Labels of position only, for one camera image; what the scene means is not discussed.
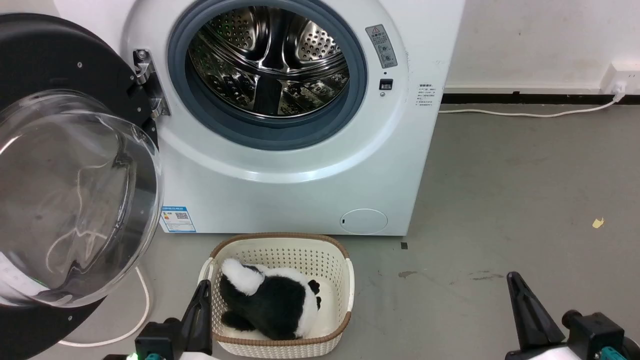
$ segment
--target open washing machine door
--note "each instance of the open washing machine door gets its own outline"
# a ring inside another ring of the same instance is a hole
[[[95,35],[0,15],[0,78],[0,357],[22,359],[134,269],[163,191],[149,96]]]

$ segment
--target black baseboard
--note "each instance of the black baseboard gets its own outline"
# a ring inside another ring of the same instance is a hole
[[[572,104],[603,105],[613,95],[557,95],[557,94],[444,94],[443,104]],[[626,95],[620,105],[640,105],[640,95]]]

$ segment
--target wall socket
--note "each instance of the wall socket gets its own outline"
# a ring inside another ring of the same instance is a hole
[[[600,93],[614,94],[622,85],[626,94],[640,93],[640,63],[611,63],[600,82]]]

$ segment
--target laundry basket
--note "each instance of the laundry basket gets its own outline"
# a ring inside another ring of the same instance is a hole
[[[227,258],[269,268],[298,269],[320,284],[322,303],[310,337],[274,341],[259,333],[224,326],[227,305],[220,297],[220,266]],[[354,296],[353,266],[347,250],[333,238],[298,233],[260,233],[235,236],[219,244],[203,267],[212,285],[213,338],[232,354],[264,359],[299,359],[325,355],[340,341],[351,318]]]

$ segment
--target metal hinge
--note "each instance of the metal hinge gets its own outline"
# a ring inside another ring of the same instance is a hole
[[[151,118],[156,119],[160,115],[171,115],[149,50],[135,50],[133,52],[133,64],[135,65],[136,76],[138,77],[136,82],[142,85],[149,95]]]

